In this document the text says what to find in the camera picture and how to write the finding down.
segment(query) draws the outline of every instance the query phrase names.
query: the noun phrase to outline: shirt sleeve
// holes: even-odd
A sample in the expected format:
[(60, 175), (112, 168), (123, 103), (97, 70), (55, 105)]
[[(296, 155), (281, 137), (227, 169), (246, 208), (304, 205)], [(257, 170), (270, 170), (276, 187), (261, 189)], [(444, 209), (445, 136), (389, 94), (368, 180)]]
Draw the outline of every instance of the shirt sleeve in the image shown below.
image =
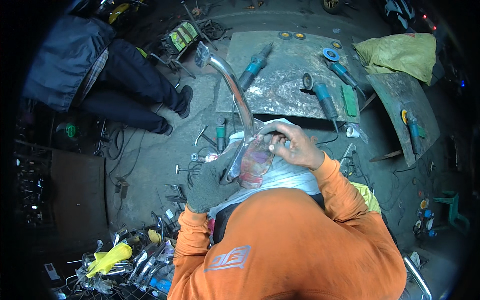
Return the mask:
[(190, 293), (190, 276), (205, 260), (210, 244), (207, 214), (196, 214), (185, 206), (180, 214), (181, 229), (173, 256), (175, 274), (168, 293), (169, 299), (187, 299)]
[(340, 163), (325, 154), (323, 164), (312, 174), (325, 202), (326, 215), (337, 223), (358, 218), (368, 212), (359, 191), (339, 172)]
[(376, 211), (368, 211), (365, 199), (339, 169), (340, 163), (325, 154), (324, 163), (312, 171), (324, 197), (325, 214), (354, 236), (372, 242), (372, 255), (384, 266), (378, 274), (378, 284), (400, 295), (407, 276), (400, 251), (382, 216)]

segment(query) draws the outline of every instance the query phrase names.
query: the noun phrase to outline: white cup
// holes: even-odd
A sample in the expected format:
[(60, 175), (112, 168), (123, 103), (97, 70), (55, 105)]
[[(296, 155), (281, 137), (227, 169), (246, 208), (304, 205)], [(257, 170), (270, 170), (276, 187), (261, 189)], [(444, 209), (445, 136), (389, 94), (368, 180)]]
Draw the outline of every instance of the white cup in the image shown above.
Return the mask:
[(347, 137), (354, 137), (354, 138), (357, 138), (360, 136), (360, 133), (355, 129), (353, 128), (352, 126), (348, 126), (347, 128)]

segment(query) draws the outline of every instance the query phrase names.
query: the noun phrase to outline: metal sheet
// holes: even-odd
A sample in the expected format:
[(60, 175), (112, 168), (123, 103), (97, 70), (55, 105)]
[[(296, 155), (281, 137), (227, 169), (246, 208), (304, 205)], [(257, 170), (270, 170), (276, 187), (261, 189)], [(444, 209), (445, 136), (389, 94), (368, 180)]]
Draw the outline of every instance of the metal sheet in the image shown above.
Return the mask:
[(418, 124), (425, 129), (427, 137), (420, 139), (421, 151), (419, 158), (440, 137), (437, 119), (425, 93), (417, 79), (404, 72), (367, 75), (367, 79), (382, 101), (390, 120), (392, 120), (407, 165), (415, 163), (412, 151), (410, 132), (401, 118), (401, 111), (412, 112), (418, 119)]
[(108, 233), (103, 157), (52, 152), (53, 210), (65, 248), (90, 245)]
[[(272, 114), (325, 119), (316, 96), (300, 91), (302, 76), (306, 72), (318, 76), (328, 86), (339, 121), (360, 122), (357, 95), (357, 116), (346, 114), (342, 97), (342, 80), (327, 68), (322, 51), (336, 41), (324, 36), (305, 35), (306, 39), (282, 40), (278, 31), (237, 32), (232, 36), (227, 62), (239, 77), (250, 63), (253, 54), (262, 51), (268, 43), (274, 42), (267, 58), (267, 66), (261, 69), (250, 88), (245, 92), (248, 104), (254, 114)], [(349, 70), (343, 49), (337, 50), (340, 63)], [(217, 112), (231, 112), (232, 95), (222, 81), (218, 92)]]

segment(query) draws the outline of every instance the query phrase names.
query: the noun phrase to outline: dark jacket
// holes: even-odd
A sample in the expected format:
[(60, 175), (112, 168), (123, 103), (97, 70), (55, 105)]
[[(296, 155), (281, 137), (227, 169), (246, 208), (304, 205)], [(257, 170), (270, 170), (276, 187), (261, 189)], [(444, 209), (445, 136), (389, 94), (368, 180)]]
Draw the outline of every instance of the dark jacket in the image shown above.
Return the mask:
[(68, 111), (82, 80), (115, 37), (115, 30), (95, 18), (61, 17), (40, 47), (22, 96)]

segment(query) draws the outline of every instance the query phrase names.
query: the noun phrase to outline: person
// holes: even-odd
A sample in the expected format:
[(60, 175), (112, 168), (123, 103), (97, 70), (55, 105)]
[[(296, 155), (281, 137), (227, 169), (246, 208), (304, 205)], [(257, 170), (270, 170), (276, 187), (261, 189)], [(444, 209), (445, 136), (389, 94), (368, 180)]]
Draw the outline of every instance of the person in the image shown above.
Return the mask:
[(233, 210), (223, 239), (208, 249), (207, 211), (239, 186), (219, 184), (230, 157), (204, 164), (179, 217), (168, 299), (398, 299), (402, 256), (339, 162), (299, 126), (275, 121), (260, 134), (271, 135), (275, 155), (310, 169), (325, 210), (298, 189), (261, 191)]
[(75, 1), (55, 23), (34, 58), (22, 96), (58, 112), (78, 107), (108, 120), (170, 135), (173, 127), (146, 104), (164, 103), (186, 118), (192, 88), (185, 85), (177, 93), (134, 45), (114, 39), (116, 33), (109, 24), (85, 17), (91, 3)]

